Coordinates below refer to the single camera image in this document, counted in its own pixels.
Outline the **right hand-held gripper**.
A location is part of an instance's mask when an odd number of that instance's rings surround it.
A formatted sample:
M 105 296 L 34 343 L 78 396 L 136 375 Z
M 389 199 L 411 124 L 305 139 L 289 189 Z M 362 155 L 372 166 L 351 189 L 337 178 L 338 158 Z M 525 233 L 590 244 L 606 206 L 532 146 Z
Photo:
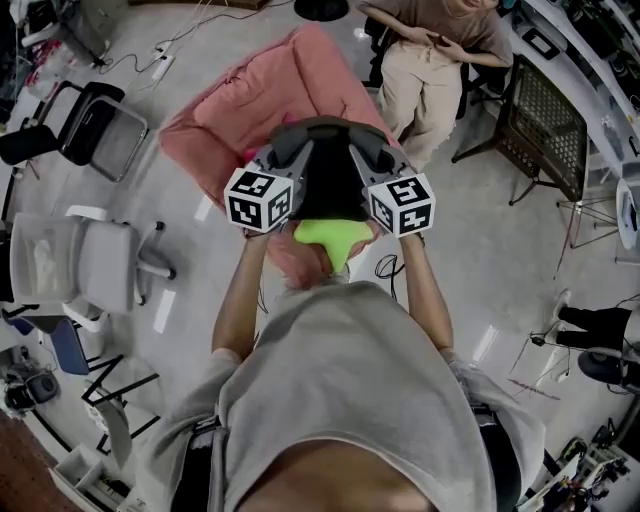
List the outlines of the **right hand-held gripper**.
M 432 187 L 402 151 L 383 144 L 372 157 L 350 144 L 349 152 L 363 183 L 364 207 L 386 232 L 403 238 L 432 227 L 436 205 Z

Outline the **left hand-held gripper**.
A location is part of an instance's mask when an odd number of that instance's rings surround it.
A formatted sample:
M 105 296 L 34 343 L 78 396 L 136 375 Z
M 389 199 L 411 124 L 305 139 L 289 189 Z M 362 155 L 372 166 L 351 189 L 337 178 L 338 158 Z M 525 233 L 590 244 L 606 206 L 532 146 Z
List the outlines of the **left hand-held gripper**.
M 280 161 L 275 147 L 267 144 L 244 167 L 236 168 L 224 188 L 228 221 L 265 234 L 294 216 L 305 198 L 313 149 L 309 140 Z

